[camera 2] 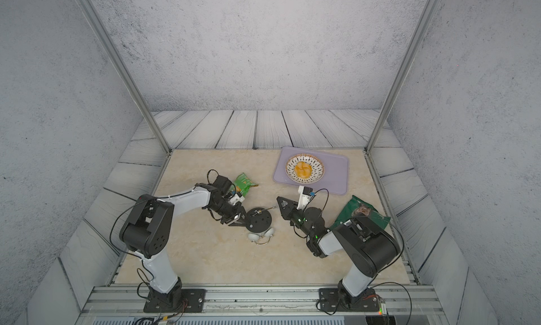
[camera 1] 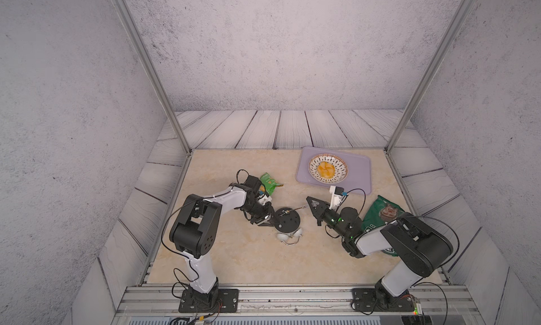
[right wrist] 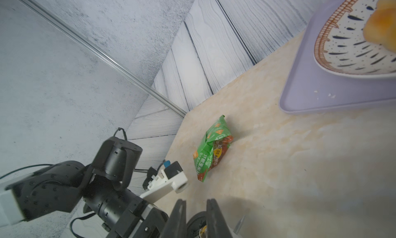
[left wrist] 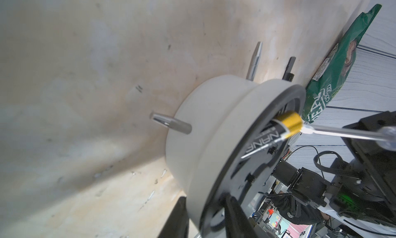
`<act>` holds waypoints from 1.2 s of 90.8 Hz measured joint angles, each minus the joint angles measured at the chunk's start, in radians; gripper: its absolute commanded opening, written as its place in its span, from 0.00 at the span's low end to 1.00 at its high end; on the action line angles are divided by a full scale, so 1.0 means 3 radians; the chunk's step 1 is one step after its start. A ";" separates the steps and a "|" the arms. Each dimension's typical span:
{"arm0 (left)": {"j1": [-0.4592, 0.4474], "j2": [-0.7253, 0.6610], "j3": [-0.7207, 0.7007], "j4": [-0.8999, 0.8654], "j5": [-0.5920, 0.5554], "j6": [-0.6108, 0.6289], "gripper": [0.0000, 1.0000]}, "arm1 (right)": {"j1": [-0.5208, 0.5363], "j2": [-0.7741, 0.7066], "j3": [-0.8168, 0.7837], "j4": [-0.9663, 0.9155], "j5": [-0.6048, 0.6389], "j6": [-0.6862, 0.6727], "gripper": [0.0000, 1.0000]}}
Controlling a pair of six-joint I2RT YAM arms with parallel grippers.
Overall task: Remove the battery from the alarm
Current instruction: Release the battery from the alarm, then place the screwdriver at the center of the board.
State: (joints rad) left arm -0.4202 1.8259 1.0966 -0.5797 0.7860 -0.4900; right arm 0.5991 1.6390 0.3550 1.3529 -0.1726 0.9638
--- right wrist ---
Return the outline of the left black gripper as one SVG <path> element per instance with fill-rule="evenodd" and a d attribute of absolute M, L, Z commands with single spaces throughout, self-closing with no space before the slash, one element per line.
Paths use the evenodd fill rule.
<path fill-rule="evenodd" d="M 108 238 L 158 238 L 168 220 L 164 211 L 128 189 L 116 190 L 107 179 L 95 179 L 83 198 L 103 221 Z"/>

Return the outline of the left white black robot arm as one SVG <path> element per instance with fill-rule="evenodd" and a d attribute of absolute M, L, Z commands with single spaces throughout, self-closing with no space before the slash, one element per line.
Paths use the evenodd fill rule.
<path fill-rule="evenodd" d="M 111 137 L 89 165 L 66 161 L 1 184 L 1 226 L 71 212 L 83 199 L 86 216 L 98 216 L 110 238 L 160 237 L 168 215 L 128 189 L 141 154 Z"/>

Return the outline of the white twin-bell alarm clock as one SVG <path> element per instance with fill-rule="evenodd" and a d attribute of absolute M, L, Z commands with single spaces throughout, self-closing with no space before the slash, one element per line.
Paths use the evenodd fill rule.
<path fill-rule="evenodd" d="M 240 229 L 244 223 L 245 215 L 239 220 L 236 227 L 229 230 L 233 238 L 241 238 Z M 202 211 L 194 215 L 187 223 L 187 237 L 188 238 L 206 238 L 207 224 L 206 211 Z"/>

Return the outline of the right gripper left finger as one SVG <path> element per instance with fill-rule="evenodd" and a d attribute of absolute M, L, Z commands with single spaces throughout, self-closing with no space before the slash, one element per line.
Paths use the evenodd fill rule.
<path fill-rule="evenodd" d="M 187 236 L 186 201 L 178 199 L 161 232 L 161 238 L 185 238 Z"/>

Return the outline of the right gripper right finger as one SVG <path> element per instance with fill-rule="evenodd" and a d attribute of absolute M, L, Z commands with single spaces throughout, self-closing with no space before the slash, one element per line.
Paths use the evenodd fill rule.
<path fill-rule="evenodd" d="M 207 200 L 206 219 L 208 238 L 232 238 L 230 229 L 215 199 Z"/>

